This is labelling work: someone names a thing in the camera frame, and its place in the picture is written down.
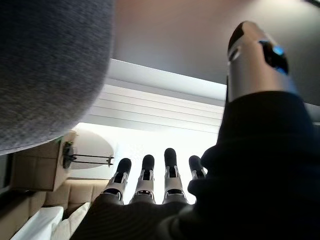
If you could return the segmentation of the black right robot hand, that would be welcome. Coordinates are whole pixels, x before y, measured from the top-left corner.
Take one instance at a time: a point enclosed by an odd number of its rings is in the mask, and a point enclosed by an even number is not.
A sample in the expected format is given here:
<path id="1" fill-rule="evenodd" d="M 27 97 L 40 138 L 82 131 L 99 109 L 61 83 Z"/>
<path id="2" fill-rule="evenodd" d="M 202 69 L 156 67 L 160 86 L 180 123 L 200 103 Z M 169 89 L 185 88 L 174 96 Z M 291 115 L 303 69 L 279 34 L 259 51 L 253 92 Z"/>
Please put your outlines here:
<path id="1" fill-rule="evenodd" d="M 151 191 L 122 205 L 129 160 L 93 202 L 74 240 L 317 240 L 320 140 L 290 77 L 284 50 L 254 22 L 228 44 L 226 100 L 217 142 L 193 156 L 188 204 L 174 152 L 165 153 L 165 203 Z"/>

